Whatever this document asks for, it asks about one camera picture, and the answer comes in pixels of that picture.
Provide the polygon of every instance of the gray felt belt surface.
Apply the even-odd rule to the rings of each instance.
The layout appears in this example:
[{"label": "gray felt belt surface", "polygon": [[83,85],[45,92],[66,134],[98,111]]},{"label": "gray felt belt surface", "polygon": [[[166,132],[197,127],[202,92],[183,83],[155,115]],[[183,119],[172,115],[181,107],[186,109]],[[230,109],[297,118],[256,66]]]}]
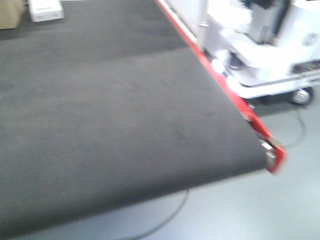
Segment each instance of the gray felt belt surface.
[{"label": "gray felt belt surface", "polygon": [[0,31],[0,239],[266,166],[151,0]]}]

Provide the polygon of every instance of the red metal side rail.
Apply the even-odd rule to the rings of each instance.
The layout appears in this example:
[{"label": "red metal side rail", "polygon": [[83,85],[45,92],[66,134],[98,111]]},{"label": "red metal side rail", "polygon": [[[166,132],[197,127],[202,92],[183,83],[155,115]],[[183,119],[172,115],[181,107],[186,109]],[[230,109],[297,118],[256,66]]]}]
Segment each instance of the red metal side rail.
[{"label": "red metal side rail", "polygon": [[211,74],[211,76],[215,79],[215,81],[219,84],[225,94],[231,99],[233,104],[239,109],[242,113],[243,117],[251,124],[252,128],[258,132],[258,134],[268,143],[270,143],[274,148],[274,153],[276,155],[276,159],[274,165],[268,168],[268,171],[274,173],[277,171],[279,166],[285,160],[286,153],[281,146],[277,143],[274,137],[270,134],[268,129],[263,125],[257,115],[251,110],[251,108],[246,104],[246,102],[239,97],[234,91],[232,91],[226,83],[226,79],[221,74],[214,71],[210,62],[204,53],[200,50],[198,45],[194,43],[187,35],[187,33],[182,29],[182,26],[175,20],[173,15],[167,9],[167,6],[163,3],[162,0],[155,0],[160,9],[163,11],[165,16],[174,26],[176,31],[180,34],[182,39],[187,43],[190,49],[194,52],[194,54],[198,57],[201,64],[205,67],[205,69]]}]

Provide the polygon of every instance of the black wheel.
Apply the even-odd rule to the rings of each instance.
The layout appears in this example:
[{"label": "black wheel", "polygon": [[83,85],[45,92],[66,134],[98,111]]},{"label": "black wheel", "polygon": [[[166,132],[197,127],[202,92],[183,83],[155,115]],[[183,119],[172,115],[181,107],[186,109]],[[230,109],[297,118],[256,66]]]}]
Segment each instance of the black wheel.
[{"label": "black wheel", "polygon": [[293,105],[305,106],[314,99],[314,90],[312,87],[298,89],[294,91],[289,97],[289,102]]}]

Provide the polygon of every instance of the gray floor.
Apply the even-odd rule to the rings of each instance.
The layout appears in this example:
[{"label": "gray floor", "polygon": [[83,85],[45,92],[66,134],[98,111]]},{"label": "gray floor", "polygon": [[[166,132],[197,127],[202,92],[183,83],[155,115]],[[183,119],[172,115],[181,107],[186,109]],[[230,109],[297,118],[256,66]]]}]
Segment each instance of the gray floor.
[{"label": "gray floor", "polygon": [[[277,175],[261,171],[192,189],[177,218],[146,239],[320,239],[319,106],[320,87],[316,87],[314,102],[299,110],[307,136],[287,150],[287,162]],[[283,144],[304,137],[292,105],[260,105],[256,112]],[[169,216],[183,195],[181,192],[17,240],[114,240],[136,235]]]}]

